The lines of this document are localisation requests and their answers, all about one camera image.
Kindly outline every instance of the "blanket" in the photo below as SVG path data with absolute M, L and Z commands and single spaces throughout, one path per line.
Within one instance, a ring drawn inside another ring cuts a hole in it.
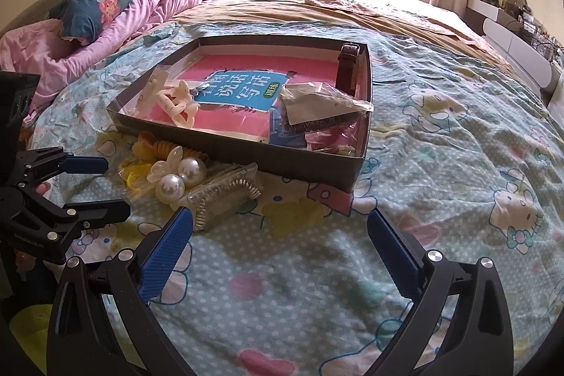
M 536 96 L 480 60 L 404 35 L 323 22 L 171 23 L 152 31 L 153 41 L 135 41 L 89 70 L 40 117 L 33 148 L 61 145 L 110 164 L 104 176 L 55 177 L 50 199 L 119 197 L 118 165 L 135 139 L 116 132 L 107 104 L 197 37 L 257 33 L 368 46 L 369 147 L 352 196 L 261 174 L 260 199 L 192 237 L 151 310 L 194 371 L 364 374 L 411 307 L 368 239 L 366 214 L 376 203 L 398 228 L 450 260 L 494 260 L 511 314 L 515 371 L 522 368 L 564 308 L 564 132 Z M 137 246 L 171 214 L 155 198 L 141 200 L 126 223 L 83 231 L 68 255 L 104 260 Z M 137 362 L 111 297 L 105 306 Z M 452 307 L 422 363 L 434 358 Z
M 474 45 L 505 60 L 494 48 L 472 31 L 454 12 L 437 8 L 419 0 L 304 0 L 308 5 L 344 10 L 369 16 L 383 16 L 414 25 L 437 34 L 456 36 L 461 42 Z
M 123 43 L 191 9 L 202 0 L 133 0 L 112 24 L 87 47 L 60 38 L 61 22 L 48 19 L 7 32 L 0 40 L 0 68 L 23 74 L 41 74 L 24 121 L 29 124 L 57 94 Z

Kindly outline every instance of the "bed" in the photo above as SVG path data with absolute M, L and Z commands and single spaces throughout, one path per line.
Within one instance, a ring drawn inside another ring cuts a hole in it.
M 103 177 L 58 176 L 50 200 L 121 196 L 117 169 L 135 139 L 116 131 L 106 106 L 196 37 L 255 33 L 368 45 L 369 149 L 351 195 L 262 173 L 260 199 L 192 237 L 151 300 L 190 366 L 202 375 L 364 374 L 411 307 L 366 235 L 378 205 L 450 260 L 496 262 L 517 374 L 564 308 L 564 132 L 487 43 L 422 2 L 210 0 L 177 15 L 90 68 L 39 117 L 31 148 L 60 145 L 110 163 Z M 138 202 L 128 222 L 84 231 L 68 255 L 108 259 L 171 213 L 154 198 Z M 454 305 L 447 303 L 421 363 L 434 357 Z M 139 363 L 111 297 L 106 308 Z

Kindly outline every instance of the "screw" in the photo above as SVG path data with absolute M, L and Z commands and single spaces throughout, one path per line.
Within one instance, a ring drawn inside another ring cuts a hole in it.
M 80 258 L 78 257 L 70 257 L 69 260 L 67 261 L 67 266 L 69 268 L 74 268 L 75 266 L 78 265 L 78 263 L 80 263 Z
M 483 258 L 480 260 L 480 263 L 484 268 L 493 268 L 494 263 L 489 258 Z
M 430 250 L 427 257 L 431 261 L 438 262 L 443 259 L 443 254 L 441 254 L 438 250 Z
M 131 260 L 133 258 L 133 251 L 130 249 L 125 249 L 122 250 L 117 257 L 121 260 L 121 261 L 128 261 Z

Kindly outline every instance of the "cable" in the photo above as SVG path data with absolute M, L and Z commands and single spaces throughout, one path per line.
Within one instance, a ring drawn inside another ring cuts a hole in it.
M 513 31 L 513 30 L 509 29 L 509 25 L 511 25 L 512 23 L 519 23 L 521 26 L 523 26 L 523 28 L 522 28 L 520 31 Z M 524 25 L 523 22 L 521 22 L 520 20 L 514 19 L 514 20 L 511 20 L 509 23 L 507 23 L 507 24 L 505 25 L 505 28 L 508 29 L 509 31 L 513 32 L 513 33 L 517 33 L 517 32 L 522 32 L 523 29 L 525 28 L 525 25 Z M 535 42 L 538 42 L 538 39 L 537 39 L 534 35 L 531 35 L 531 39 L 533 39 Z M 549 45 L 549 46 L 551 46 L 551 47 L 554 49 L 554 51 L 561 51 L 561 50 L 564 50 L 564 46 L 558 47 L 556 44 L 554 44 L 554 43 L 552 43 L 552 42 L 538 42 L 538 43 L 536 43 L 536 44 L 534 44 L 534 45 L 533 45 L 533 44 L 529 44 L 529 45 L 531 45 L 531 47 L 537 47 L 537 46 L 539 46 L 539 45 Z

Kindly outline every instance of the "pink blanket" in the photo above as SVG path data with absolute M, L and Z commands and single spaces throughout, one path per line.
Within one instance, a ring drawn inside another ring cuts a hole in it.
M 59 37 L 61 22 L 48 19 L 7 32 L 0 40 L 0 67 L 5 71 L 41 74 L 25 121 L 46 109 L 57 94 L 86 70 L 129 39 L 191 9 L 202 0 L 133 0 L 99 39 L 86 47 Z

